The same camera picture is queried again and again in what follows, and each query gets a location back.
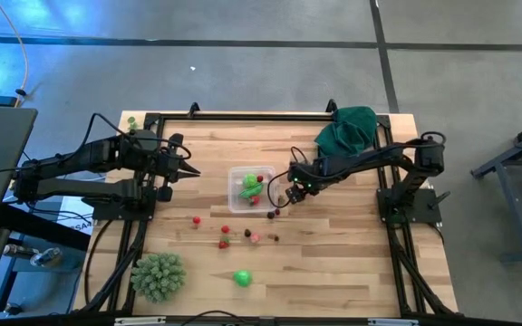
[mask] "gray floor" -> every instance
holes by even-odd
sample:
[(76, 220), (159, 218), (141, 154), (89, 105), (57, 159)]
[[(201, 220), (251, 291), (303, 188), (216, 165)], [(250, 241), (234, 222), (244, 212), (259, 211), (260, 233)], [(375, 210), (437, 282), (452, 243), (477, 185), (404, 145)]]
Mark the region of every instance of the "gray floor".
[[(2, 1), (20, 32), (101, 38), (372, 42), (367, 0)], [(521, 0), (378, 0), (388, 42), (522, 44)], [(0, 35), (10, 35), (0, 15)], [(380, 58), (368, 49), (28, 45), (31, 93), (40, 111), (27, 152), (73, 149), (86, 120), (121, 110), (321, 111), (370, 105), (388, 112)], [(494, 176), (469, 170), (508, 148), (522, 130), (522, 53), (389, 51), (401, 112), (419, 130), (448, 136), (446, 172), (433, 183), (461, 312), (522, 321), (522, 264)], [(0, 94), (23, 76), (16, 44), (0, 44)], [(94, 137), (111, 134), (100, 124)]]

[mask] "desk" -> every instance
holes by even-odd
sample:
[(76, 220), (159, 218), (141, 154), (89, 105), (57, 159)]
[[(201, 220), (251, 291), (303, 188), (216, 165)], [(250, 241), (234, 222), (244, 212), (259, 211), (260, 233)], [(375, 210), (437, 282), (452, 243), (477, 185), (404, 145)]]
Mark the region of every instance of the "desk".
[[(129, 117), (141, 126), (145, 114), (124, 111), (120, 128), (128, 129)], [(417, 137), (412, 115), (393, 114), (390, 121), (394, 141)], [(165, 138), (173, 133), (184, 135), (184, 144), (193, 155), (188, 163), (201, 171), (201, 177), (180, 180), (173, 185), (172, 201), (157, 204), (143, 253), (180, 254), (187, 284), (173, 300), (161, 305), (137, 296), (133, 314), (194, 315), (220, 309), (243, 316), (398, 316), (388, 238), (376, 206), (379, 185), (375, 170), (351, 175), (318, 197), (288, 206), (275, 220), (265, 214), (233, 215), (228, 210), (230, 168), (273, 166), (277, 173), (285, 171), (291, 146), (312, 159), (316, 149), (313, 140), (326, 124), (167, 120)], [(130, 171), (112, 171), (106, 180), (115, 182), (130, 176)], [(197, 230), (192, 228), (192, 216), (202, 218)], [(231, 246), (225, 250), (218, 249), (222, 225), (232, 229)], [(112, 223), (99, 242), (90, 271), (91, 295), (113, 270), (122, 226), (119, 221)], [(275, 244), (264, 238), (260, 244), (251, 245), (242, 236), (246, 228), (264, 235), (278, 234), (280, 241)], [(420, 272), (443, 302), (456, 310), (439, 236), (427, 225), (411, 228)], [(99, 229), (97, 225), (92, 237)], [(254, 282), (248, 288), (239, 288), (232, 280), (233, 272), (239, 269), (253, 274)], [(129, 275), (122, 280), (118, 308), (123, 304)], [(414, 306), (408, 277), (405, 283), (409, 303)], [(83, 305), (80, 282), (74, 308)]]

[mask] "green ball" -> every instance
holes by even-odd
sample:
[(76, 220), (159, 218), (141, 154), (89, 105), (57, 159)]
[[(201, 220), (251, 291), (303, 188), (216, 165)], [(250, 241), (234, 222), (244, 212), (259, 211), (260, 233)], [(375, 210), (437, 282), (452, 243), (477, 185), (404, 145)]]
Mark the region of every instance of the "green ball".
[(254, 187), (257, 184), (257, 176), (254, 174), (246, 174), (243, 177), (243, 187), (244, 188), (251, 188)]
[(253, 277), (249, 271), (236, 271), (233, 274), (233, 279), (237, 283), (237, 285), (242, 287), (247, 287), (251, 282), (253, 282)]

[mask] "green cloth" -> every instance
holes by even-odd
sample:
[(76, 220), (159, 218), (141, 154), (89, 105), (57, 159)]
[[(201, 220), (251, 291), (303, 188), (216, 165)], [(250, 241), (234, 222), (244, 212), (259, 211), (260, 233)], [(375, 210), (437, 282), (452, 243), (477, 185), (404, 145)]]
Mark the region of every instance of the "green cloth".
[(376, 114), (365, 106), (338, 109), (333, 122), (317, 136), (319, 156), (351, 156), (372, 145), (376, 132)]

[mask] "plastic box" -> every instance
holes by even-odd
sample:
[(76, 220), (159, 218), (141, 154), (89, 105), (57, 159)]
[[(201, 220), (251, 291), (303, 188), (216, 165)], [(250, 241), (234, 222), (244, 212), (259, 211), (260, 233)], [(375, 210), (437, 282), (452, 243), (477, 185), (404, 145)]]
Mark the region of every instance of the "plastic box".
[[(258, 195), (259, 203), (255, 206), (249, 205), (246, 198), (241, 198), (239, 194), (244, 190), (243, 177), (246, 174), (263, 176), (263, 191)], [(275, 210), (267, 197), (267, 184), (276, 175), (273, 167), (234, 167), (228, 171), (228, 209), (233, 213), (263, 213)], [(271, 183), (271, 199), (277, 203), (279, 198), (279, 180)]]

